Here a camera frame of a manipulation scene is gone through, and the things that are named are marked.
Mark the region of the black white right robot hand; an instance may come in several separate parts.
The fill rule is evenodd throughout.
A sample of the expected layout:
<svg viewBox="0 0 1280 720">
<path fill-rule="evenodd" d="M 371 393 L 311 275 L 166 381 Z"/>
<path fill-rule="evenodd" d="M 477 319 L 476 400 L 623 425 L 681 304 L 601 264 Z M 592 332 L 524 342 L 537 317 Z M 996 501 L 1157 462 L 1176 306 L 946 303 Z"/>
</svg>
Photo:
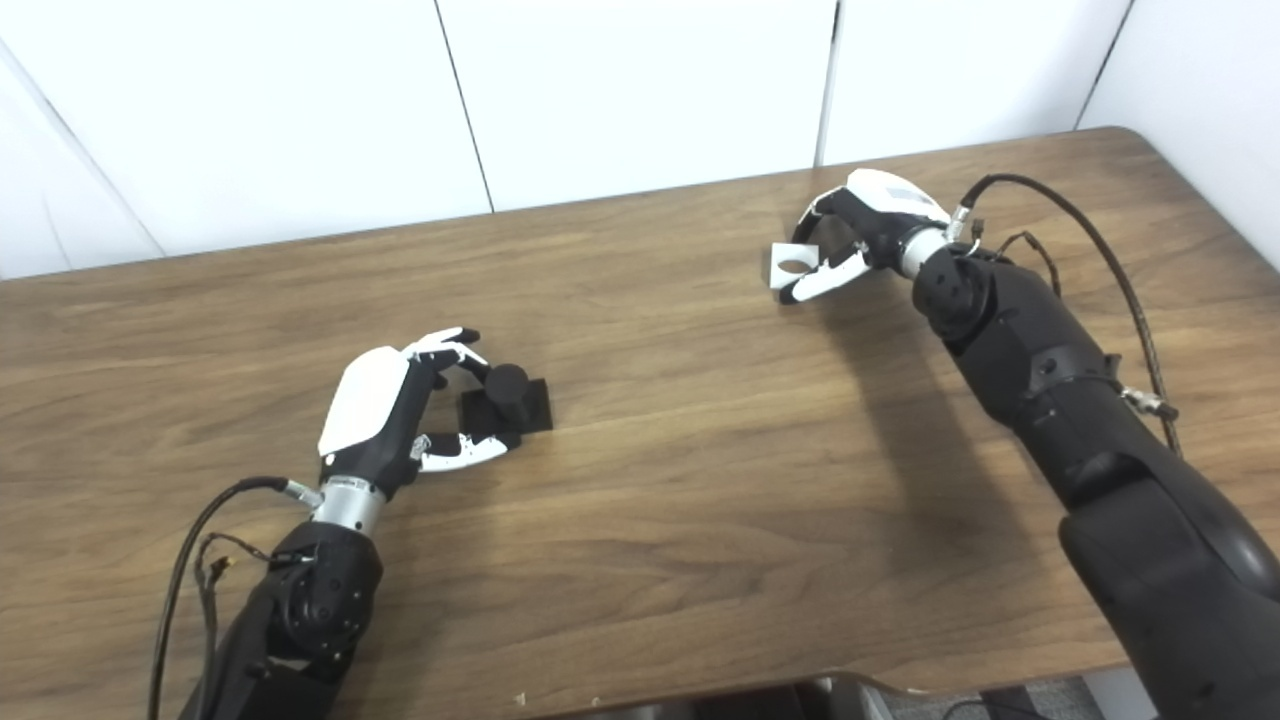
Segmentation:
<svg viewBox="0 0 1280 720">
<path fill-rule="evenodd" d="M 913 281 L 932 256 L 948 249 L 951 215 L 914 183 L 884 170 L 858 168 L 844 184 L 815 197 L 790 242 L 810 243 L 824 219 L 844 223 L 855 240 L 780 287 L 780 304 L 806 302 L 873 270 Z"/>
</svg>

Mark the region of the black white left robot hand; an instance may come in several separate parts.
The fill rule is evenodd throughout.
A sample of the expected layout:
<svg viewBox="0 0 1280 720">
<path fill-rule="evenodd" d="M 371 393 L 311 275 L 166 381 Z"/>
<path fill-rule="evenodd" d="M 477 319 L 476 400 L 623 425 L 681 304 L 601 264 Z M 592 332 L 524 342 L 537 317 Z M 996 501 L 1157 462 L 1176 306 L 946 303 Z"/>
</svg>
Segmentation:
<svg viewBox="0 0 1280 720">
<path fill-rule="evenodd" d="M 445 370 L 488 378 L 492 364 L 471 347 L 479 338 L 477 331 L 452 327 L 404 348 L 371 348 L 351 361 L 317 442 L 321 480 L 352 477 L 393 500 L 424 473 L 470 468 L 518 448 L 517 433 L 420 430 L 433 392 L 448 384 Z"/>
</svg>

